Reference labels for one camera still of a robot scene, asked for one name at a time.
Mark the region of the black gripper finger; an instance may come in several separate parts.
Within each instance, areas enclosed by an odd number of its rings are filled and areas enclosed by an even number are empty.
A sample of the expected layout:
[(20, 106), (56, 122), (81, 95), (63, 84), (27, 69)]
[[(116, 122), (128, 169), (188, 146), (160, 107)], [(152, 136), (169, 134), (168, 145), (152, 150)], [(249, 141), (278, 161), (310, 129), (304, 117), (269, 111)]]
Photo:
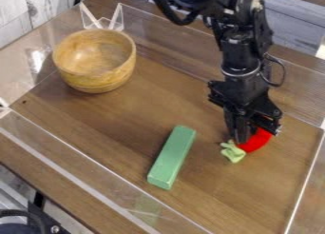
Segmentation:
[(225, 122), (232, 139), (237, 144), (245, 144), (257, 132), (257, 127), (240, 112), (224, 108)]
[(281, 130), (281, 123), (277, 119), (269, 118), (262, 115), (253, 116), (254, 124), (266, 130), (272, 135), (277, 136)]

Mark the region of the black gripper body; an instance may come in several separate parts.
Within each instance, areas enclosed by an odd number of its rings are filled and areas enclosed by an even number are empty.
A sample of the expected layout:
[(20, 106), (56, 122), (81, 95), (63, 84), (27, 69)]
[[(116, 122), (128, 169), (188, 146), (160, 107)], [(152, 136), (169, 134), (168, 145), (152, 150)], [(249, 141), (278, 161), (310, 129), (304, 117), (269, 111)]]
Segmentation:
[(254, 69), (221, 68), (224, 81), (210, 80), (208, 99), (221, 107), (242, 113), (253, 122), (254, 115), (262, 115), (281, 122), (282, 111), (269, 98), (269, 88), (282, 83), (270, 81), (272, 68), (257, 66)]

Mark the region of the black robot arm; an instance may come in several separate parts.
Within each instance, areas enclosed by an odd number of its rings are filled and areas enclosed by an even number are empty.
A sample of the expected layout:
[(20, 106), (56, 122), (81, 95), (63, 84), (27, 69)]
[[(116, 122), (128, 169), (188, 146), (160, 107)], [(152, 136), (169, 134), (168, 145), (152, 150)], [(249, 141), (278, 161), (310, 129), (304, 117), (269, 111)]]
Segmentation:
[(232, 139), (246, 143), (262, 128), (277, 134), (282, 111), (269, 99), (272, 80), (269, 55), (273, 30), (269, 28), (264, 0), (153, 0), (166, 18), (178, 26), (196, 19), (212, 29), (222, 52), (222, 81), (208, 82), (209, 101), (224, 109)]

